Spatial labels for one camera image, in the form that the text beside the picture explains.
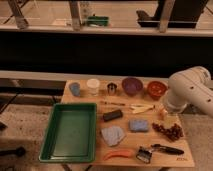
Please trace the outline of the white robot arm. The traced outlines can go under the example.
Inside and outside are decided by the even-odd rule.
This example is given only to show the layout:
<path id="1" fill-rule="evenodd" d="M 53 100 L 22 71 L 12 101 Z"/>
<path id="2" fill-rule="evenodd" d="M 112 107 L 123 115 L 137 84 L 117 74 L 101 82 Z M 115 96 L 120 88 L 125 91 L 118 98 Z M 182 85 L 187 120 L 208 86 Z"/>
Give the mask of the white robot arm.
<path id="1" fill-rule="evenodd" d="M 207 87 L 210 72 L 196 66 L 172 74 L 168 79 L 169 89 L 162 104 L 169 113 L 182 113 L 189 103 L 213 117 L 213 91 Z"/>

